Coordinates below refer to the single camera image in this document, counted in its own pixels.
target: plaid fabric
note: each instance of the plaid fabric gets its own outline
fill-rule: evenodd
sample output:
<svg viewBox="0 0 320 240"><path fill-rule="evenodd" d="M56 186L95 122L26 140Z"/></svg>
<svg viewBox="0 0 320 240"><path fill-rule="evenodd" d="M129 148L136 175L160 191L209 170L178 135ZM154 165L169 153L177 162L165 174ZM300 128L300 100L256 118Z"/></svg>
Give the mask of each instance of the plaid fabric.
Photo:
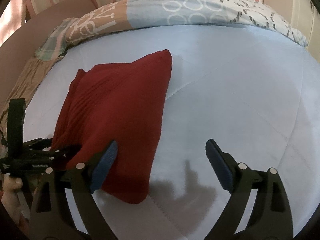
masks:
<svg viewBox="0 0 320 240"><path fill-rule="evenodd" d="M76 21L77 18L68 18L54 29L46 42L35 52L38 59L48 61L57 58L64 53L67 48L65 39L66 31Z"/></svg>

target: white bed sheet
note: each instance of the white bed sheet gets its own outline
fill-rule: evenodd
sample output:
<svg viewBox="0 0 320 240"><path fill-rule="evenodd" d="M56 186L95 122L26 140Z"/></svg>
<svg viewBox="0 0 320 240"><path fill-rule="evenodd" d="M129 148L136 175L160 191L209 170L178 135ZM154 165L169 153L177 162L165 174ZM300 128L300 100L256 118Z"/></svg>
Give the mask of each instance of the white bed sheet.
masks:
<svg viewBox="0 0 320 240"><path fill-rule="evenodd" d="M279 33L244 25L165 26L81 44L39 86L26 110L24 140L52 137L79 68L132 62L163 49L173 57L172 77L150 194L131 205L95 192L111 229L119 240L204 239L229 198L205 155L214 138L237 162L278 169L297 234L320 202L320 65ZM69 191L68 198L85 232Z"/></svg>

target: mattress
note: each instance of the mattress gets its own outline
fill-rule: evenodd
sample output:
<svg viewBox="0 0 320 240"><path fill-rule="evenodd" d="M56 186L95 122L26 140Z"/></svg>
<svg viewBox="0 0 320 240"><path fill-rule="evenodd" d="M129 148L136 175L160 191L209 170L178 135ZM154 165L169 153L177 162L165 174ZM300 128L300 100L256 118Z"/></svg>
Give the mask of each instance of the mattress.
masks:
<svg viewBox="0 0 320 240"><path fill-rule="evenodd" d="M205 155L213 138L237 162L278 169L297 234L320 202L320 65L279 33L240 24L164 26L85 42L40 84L26 109L24 140L53 136L79 68L129 63L163 49L173 57L172 77L150 193L137 205L93 194L113 232L119 240L203 240L230 196ZM69 190L67 196L77 228L86 232Z"/></svg>

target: bed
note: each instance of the bed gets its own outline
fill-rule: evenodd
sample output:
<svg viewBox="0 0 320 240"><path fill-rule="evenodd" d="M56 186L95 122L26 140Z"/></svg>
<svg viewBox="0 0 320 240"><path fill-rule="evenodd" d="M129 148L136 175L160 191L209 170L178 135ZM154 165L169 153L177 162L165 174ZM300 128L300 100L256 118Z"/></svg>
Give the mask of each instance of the bed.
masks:
<svg viewBox="0 0 320 240"><path fill-rule="evenodd" d="M320 65L277 32L241 24L162 26L75 46L26 109L24 141L52 137L79 68L129 63L163 49L173 57L172 77L150 193L137 205L94 193L113 232L120 240L204 239L229 198L205 156L205 142L214 138L237 162L279 171L296 235L320 203ZM254 194L238 231L246 226ZM72 193L67 196L77 228L86 232Z"/></svg>

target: metal pin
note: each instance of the metal pin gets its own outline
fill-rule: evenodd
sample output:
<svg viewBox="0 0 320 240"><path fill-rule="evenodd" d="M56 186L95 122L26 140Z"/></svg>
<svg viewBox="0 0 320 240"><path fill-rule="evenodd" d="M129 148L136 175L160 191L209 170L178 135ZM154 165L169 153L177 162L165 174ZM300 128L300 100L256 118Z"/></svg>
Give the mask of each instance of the metal pin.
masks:
<svg viewBox="0 0 320 240"><path fill-rule="evenodd" d="M46 174L50 174L51 172L53 172L53 168L49 167L45 170Z"/></svg>
<svg viewBox="0 0 320 240"><path fill-rule="evenodd" d="M277 170L275 169L275 168L270 168L270 170L269 170L272 174L277 174Z"/></svg>
<svg viewBox="0 0 320 240"><path fill-rule="evenodd" d="M241 170L245 170L247 168L247 165L245 163L239 163L238 164L238 167L241 169Z"/></svg>
<svg viewBox="0 0 320 240"><path fill-rule="evenodd" d="M84 163L78 163L77 166L76 166L76 168L77 168L78 170L81 170L81 169L83 169L84 167L85 167Z"/></svg>

